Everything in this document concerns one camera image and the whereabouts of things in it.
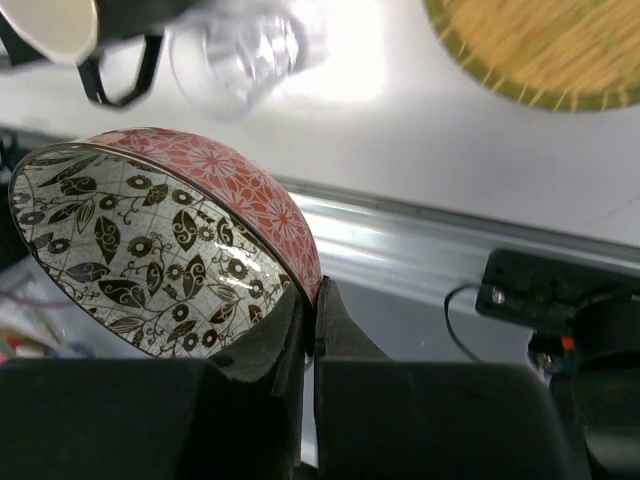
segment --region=ceramic bowl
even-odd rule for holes
[[[290,282],[315,307],[320,264],[300,210],[220,143],[141,128],[51,145],[24,158],[10,191],[47,274],[149,355],[210,357]]]

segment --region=black mug handle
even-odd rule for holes
[[[106,107],[123,108],[145,95],[153,84],[162,52],[162,40],[163,35],[145,35],[144,52],[135,85],[131,91],[116,100],[110,100],[104,90],[100,78],[100,58],[89,57],[85,60],[78,66],[78,72],[87,98]]]

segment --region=clear glass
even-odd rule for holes
[[[238,119],[294,71],[300,36],[286,12],[196,12],[173,31],[173,75],[195,107]]]

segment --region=bowl rim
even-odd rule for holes
[[[15,183],[17,181],[18,176],[20,175],[20,173],[22,172],[24,167],[27,166],[31,160],[34,160],[38,156],[43,155],[45,153],[54,152],[56,150],[62,150],[64,148],[74,148],[74,149],[77,149],[78,151],[81,151],[81,150],[84,150],[84,149],[94,150],[94,151],[95,150],[99,150],[99,151],[104,151],[105,153],[110,153],[110,154],[114,154],[116,156],[123,157],[124,159],[134,160],[136,162],[142,163],[143,165],[146,165],[148,167],[154,168],[154,169],[156,169],[158,171],[158,173],[163,173],[163,174],[169,176],[170,178],[178,180],[179,182],[181,182],[181,183],[187,185],[188,187],[194,189],[200,195],[202,195],[205,199],[210,200],[218,208],[222,209],[222,211],[224,211],[225,213],[227,213],[228,215],[233,217],[234,220],[236,220],[238,223],[240,223],[252,235],[254,235],[258,241],[260,241],[262,243],[262,246],[264,246],[264,248],[268,250],[268,254],[271,255],[276,260],[276,262],[278,262],[279,266],[285,271],[285,273],[289,276],[289,279],[296,286],[296,289],[298,290],[298,294],[299,294],[300,298],[303,301],[303,310],[305,312],[304,316],[307,317],[308,314],[306,312],[314,312],[315,311],[315,309],[313,308],[313,306],[311,304],[311,300],[310,300],[309,296],[307,295],[305,289],[302,287],[302,284],[298,280],[297,276],[295,276],[293,274],[291,268],[282,259],[280,254],[277,251],[275,251],[275,249],[269,244],[269,242],[267,242],[264,239],[264,237],[262,236],[262,234],[260,234],[260,232],[256,231],[255,228],[253,228],[251,225],[249,225],[242,217],[240,217],[240,215],[238,215],[233,210],[231,210],[229,207],[227,207],[224,204],[224,202],[222,202],[220,199],[216,198],[210,192],[207,192],[203,187],[201,187],[198,183],[194,182],[193,180],[190,180],[190,179],[186,178],[184,175],[181,175],[181,174],[175,172],[174,170],[171,170],[169,167],[161,165],[160,163],[158,163],[158,162],[156,162],[154,160],[151,160],[151,159],[146,158],[146,157],[144,157],[142,155],[139,155],[139,154],[135,154],[135,153],[131,153],[131,152],[125,152],[125,151],[122,151],[122,150],[120,150],[118,148],[105,147],[103,145],[94,144],[94,143],[90,143],[90,142],[86,142],[86,141],[72,141],[72,142],[63,142],[63,143],[53,143],[51,145],[47,145],[45,147],[33,150],[33,151],[29,152],[27,155],[25,155],[22,158],[22,160],[20,160],[20,162],[18,162],[18,164],[16,165],[16,167],[14,168],[14,170],[13,170],[13,172],[11,174],[11,180],[10,180],[9,185],[8,185],[9,208],[10,208],[10,211],[11,211],[11,217],[12,217],[13,222],[14,222],[17,230],[18,230],[18,233],[20,234],[20,238],[22,239],[23,243],[25,244],[29,254],[31,255],[31,257],[33,257],[33,259],[36,261],[36,263],[38,264],[38,266],[40,268],[42,268],[43,262],[40,260],[37,252],[33,251],[31,245],[26,240],[26,237],[25,237],[24,233],[22,232],[22,227],[20,226],[20,224],[18,222],[18,214],[14,211],[15,207],[13,205],[13,202],[11,202],[11,194],[15,190]],[[45,272],[45,274],[49,278],[51,278],[51,280],[55,283],[56,287],[58,287],[61,292],[63,292],[67,297],[69,297],[69,299],[76,306],[78,306],[85,314],[87,314],[98,325],[104,327],[107,331],[109,331],[109,333],[111,333],[112,335],[115,335],[120,340],[128,343],[133,348],[141,351],[145,355],[148,355],[150,358],[156,358],[156,359],[161,358],[161,357],[158,357],[156,355],[153,355],[153,354],[143,350],[140,347],[136,347],[131,342],[129,342],[128,340],[124,339],[123,337],[121,337],[120,335],[118,335],[117,333],[112,331],[107,325],[105,325],[102,322],[100,322],[91,313],[89,313],[87,310],[85,310],[83,307],[81,307],[78,304],[78,302],[69,293],[67,293],[64,289],[60,288],[58,286],[58,283],[56,282],[56,280],[53,278],[53,276],[49,272],[47,272],[44,268],[42,268],[42,270]],[[245,332],[242,335],[246,334],[249,330],[251,330],[251,328],[245,330]],[[203,360],[207,360],[207,359],[217,355],[218,353],[223,352],[225,350],[225,348],[223,348],[221,350],[218,350],[216,353],[214,353],[210,357],[203,358]]]

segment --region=woven basket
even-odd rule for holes
[[[640,102],[640,0],[424,0],[440,41],[482,85],[534,107]]]

